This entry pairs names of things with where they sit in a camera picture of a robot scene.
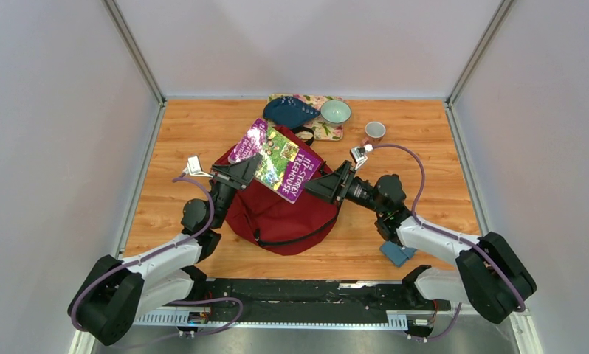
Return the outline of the purple treehouse book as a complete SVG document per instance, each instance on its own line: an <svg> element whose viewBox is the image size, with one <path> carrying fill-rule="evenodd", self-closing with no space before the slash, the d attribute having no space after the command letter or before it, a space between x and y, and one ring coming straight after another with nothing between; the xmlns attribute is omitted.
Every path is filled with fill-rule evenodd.
<svg viewBox="0 0 589 354"><path fill-rule="evenodd" d="M321 160L307 151L304 143L257 118L229 153L230 163L260 156L254 178L293 204L302 195L305 183L319 170Z"/></svg>

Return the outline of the red student backpack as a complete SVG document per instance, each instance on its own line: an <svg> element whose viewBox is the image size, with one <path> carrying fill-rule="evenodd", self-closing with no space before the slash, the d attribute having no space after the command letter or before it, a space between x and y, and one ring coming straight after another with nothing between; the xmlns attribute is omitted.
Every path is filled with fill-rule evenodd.
<svg viewBox="0 0 589 354"><path fill-rule="evenodd" d="M312 178L320 177L321 172L331 173L326 161L306 141L287 127L272 127L296 143L304 143L304 148L321 160ZM233 164L227 157L234 146L216 164ZM250 243L276 254L293 255L320 243L334 227L339 212L338 206L314 197L305 191L305 186L302 195L291 204L254 178L246 189L235 194L225 220L237 236Z"/></svg>

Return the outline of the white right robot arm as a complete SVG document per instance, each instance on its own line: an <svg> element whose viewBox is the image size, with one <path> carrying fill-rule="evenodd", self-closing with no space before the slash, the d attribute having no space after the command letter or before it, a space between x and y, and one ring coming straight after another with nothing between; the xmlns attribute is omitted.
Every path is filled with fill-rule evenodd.
<svg viewBox="0 0 589 354"><path fill-rule="evenodd" d="M321 200L341 205L351 201L376 214L375 226L386 241L424 251L454 266L444 271L423 265L406 277L402 298L413 309L430 300L469 303L484 319L499 324L522 312L537 284L506 239L496 232L467 235L427 222L404 201L396 174L383 175L375 184L356 175L350 162L306 182L305 189Z"/></svg>

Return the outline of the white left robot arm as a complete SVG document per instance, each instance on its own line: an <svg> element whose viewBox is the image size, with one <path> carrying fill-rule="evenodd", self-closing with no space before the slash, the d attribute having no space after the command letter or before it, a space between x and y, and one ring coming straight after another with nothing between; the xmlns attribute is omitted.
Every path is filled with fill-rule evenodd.
<svg viewBox="0 0 589 354"><path fill-rule="evenodd" d="M119 260L101 257L92 267L67 313L76 330L93 335L106 346L117 343L134 320L164 305L190 306L203 303L207 286L196 264L207 259L218 246L217 232L237 192L254 179L261 155L233 164L214 164L202 169L198 156L187 159L177 181L197 184L196 178L210 180L210 188L197 184L203 199L189 200L182 210L182 231L167 243Z"/></svg>

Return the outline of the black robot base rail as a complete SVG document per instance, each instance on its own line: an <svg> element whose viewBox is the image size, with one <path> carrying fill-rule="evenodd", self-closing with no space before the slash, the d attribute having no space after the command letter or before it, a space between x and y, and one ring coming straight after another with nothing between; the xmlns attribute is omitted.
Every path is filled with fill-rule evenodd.
<svg viewBox="0 0 589 354"><path fill-rule="evenodd" d="M433 328L436 317L451 310L447 300L423 299L400 281L268 280L218 278L204 282L184 306L182 331L233 327L320 328L370 327L416 330Z"/></svg>

